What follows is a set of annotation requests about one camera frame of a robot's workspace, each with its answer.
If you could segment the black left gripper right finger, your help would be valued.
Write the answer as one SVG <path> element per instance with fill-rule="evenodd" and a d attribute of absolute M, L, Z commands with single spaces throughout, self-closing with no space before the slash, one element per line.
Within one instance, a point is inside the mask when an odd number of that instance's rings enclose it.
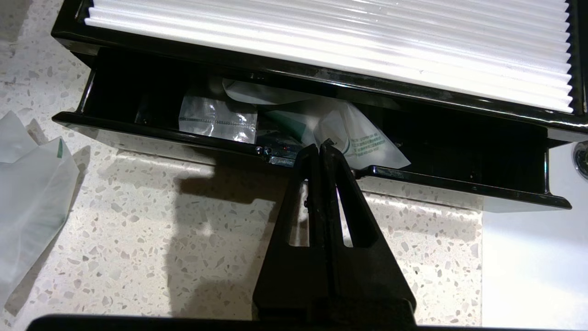
<path fill-rule="evenodd" d="M 414 322 L 416 299 L 342 153 L 322 144 L 327 310 L 336 322 Z"/>

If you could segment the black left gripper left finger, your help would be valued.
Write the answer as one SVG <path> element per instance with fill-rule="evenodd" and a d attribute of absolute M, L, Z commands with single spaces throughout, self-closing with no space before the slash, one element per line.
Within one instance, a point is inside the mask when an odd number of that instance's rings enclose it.
<path fill-rule="evenodd" d="M 317 146 L 302 149 L 294 162 L 254 288 L 253 310 L 258 320 L 307 321 L 313 303 L 329 293 L 320 173 Z M 304 182 L 309 245 L 292 246 L 289 239 Z"/>

